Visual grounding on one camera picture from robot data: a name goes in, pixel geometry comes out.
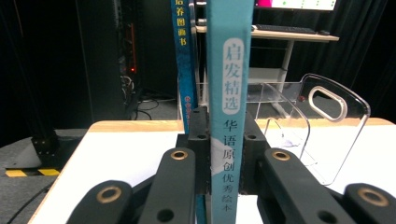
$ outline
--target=gray carpet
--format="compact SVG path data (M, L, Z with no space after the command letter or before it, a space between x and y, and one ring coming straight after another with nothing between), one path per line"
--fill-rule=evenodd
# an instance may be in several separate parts
M177 119L177 101L165 98L157 100L148 98L139 104L137 114L133 113L131 118L138 120ZM59 136L83 136L85 132L87 130L84 129L56 130ZM5 168L14 162L29 145L31 145L31 140L26 138L0 148L0 224L8 223L24 204L56 178L56 176L43 175L26 177L7 177L5 175ZM12 221L12 224L27 223L45 197L45 193L44 190L28 203Z

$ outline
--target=black keyboard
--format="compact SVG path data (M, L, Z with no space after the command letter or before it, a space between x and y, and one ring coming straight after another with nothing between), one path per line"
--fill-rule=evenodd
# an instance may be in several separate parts
M309 34L309 35L315 35L317 33L310 28L295 27L295 26L277 26L277 25L256 24L256 27L258 30L261 30L261 31L278 31L278 32Z

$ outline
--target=book spine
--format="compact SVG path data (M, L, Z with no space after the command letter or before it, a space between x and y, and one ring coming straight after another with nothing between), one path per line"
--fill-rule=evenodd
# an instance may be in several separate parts
M178 92L185 133L189 132L190 112L198 106L196 90L196 35L191 26L193 9L191 0L171 0L172 23L174 27L177 57Z
M212 223L235 223L254 0L207 1Z

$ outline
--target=light blue book spine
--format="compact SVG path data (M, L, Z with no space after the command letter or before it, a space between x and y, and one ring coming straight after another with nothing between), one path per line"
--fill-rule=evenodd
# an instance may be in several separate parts
M193 36L196 33L191 30L193 11L190 10L189 3L190 0L170 0L177 57L178 91L185 133L189 132L190 113L198 106L195 83L196 38Z
M213 224L236 219L253 7L253 0L206 3Z

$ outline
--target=black curtain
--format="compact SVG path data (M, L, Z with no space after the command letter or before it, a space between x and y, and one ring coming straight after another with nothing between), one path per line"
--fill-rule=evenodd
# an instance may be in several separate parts
M395 3L387 0L338 0L334 11L255 10L253 23L300 26L326 30L337 42L296 41L286 81L300 81L306 73L331 78L352 89L372 108L372 117L396 122ZM252 39L250 66L279 67L286 41Z

